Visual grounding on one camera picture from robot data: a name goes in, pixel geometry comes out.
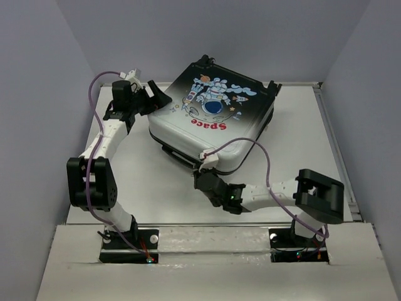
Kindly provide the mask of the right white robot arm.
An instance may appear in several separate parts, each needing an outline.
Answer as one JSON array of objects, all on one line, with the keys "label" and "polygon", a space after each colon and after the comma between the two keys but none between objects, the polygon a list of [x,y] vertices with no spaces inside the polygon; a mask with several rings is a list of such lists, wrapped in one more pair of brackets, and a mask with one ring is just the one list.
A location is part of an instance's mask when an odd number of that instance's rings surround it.
[{"label": "right white robot arm", "polygon": [[288,238],[296,246],[314,236],[325,240],[329,224],[344,222],[343,183],[310,169],[299,170],[289,181],[263,186],[228,184],[212,169],[203,169],[194,171],[194,188],[231,214],[281,208],[293,220]]}]

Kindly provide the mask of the black suitcase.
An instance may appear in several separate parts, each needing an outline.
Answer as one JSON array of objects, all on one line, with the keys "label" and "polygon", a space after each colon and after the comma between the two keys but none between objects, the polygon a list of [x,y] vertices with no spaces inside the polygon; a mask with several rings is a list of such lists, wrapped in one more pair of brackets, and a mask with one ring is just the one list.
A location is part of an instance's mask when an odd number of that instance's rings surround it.
[{"label": "black suitcase", "polygon": [[172,101],[148,115],[148,129],[163,150],[189,167],[207,149],[227,145],[217,155],[217,171],[237,171],[273,117],[281,85],[242,75],[208,55],[192,62],[165,90]]}]

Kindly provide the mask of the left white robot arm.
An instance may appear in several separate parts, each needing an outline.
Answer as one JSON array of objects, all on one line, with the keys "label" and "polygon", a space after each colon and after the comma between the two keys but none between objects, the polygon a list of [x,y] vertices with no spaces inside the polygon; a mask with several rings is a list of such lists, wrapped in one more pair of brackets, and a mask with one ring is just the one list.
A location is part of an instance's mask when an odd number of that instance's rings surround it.
[{"label": "left white robot arm", "polygon": [[135,217],[118,203],[118,188],[111,160],[119,145],[130,133],[136,115],[148,115],[172,99],[149,81],[146,87],[133,80],[118,80],[112,84],[112,100],[90,146],[78,157],[66,163],[68,190],[72,206],[89,212],[110,231],[117,234],[122,246],[131,248],[138,242]]}]

